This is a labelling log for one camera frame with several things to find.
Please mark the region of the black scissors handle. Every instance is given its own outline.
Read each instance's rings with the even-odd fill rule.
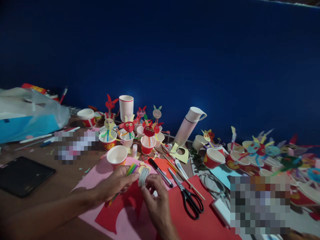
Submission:
[[[183,201],[184,208],[185,208],[187,214],[189,215],[189,217],[191,217],[193,220],[199,219],[199,213],[203,213],[203,204],[202,204],[201,199],[197,195],[189,192],[186,189],[182,190],[181,194],[184,199],[184,201]],[[190,206],[190,208],[192,209],[194,214],[191,214],[189,212],[189,209],[187,208],[187,203]]]

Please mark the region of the black tablet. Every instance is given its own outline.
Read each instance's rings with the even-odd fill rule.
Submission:
[[[26,157],[18,157],[0,168],[0,189],[24,198],[56,172]]]

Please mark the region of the plastic bag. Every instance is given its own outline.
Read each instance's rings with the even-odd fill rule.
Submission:
[[[0,143],[42,136],[66,126],[68,108],[32,89],[0,93]]]

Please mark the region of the pixelated area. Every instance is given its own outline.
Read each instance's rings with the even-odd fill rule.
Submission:
[[[290,177],[230,177],[235,234],[290,233]]]
[[[99,155],[99,132],[55,132],[55,156],[60,164],[76,164],[83,155]]]

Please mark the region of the right hand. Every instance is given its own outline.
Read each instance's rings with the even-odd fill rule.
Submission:
[[[159,174],[150,174],[146,178],[146,186],[141,187],[152,224],[162,239],[179,239],[179,235],[172,223],[168,190],[164,186]]]

